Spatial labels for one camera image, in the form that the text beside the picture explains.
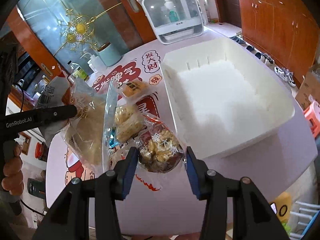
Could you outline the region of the person's left hand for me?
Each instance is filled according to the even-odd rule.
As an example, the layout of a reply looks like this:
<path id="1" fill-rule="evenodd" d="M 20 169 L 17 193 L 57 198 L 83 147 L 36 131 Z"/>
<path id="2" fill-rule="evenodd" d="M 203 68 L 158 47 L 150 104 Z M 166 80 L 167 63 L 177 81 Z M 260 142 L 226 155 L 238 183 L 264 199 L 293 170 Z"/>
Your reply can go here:
<path id="1" fill-rule="evenodd" d="M 11 158 L 3 167 L 4 178 L 1 185 L 4 190 L 8 191 L 12 196 L 20 196 L 24 190 L 21 147 L 15 142 L 13 148 L 14 157 Z"/>

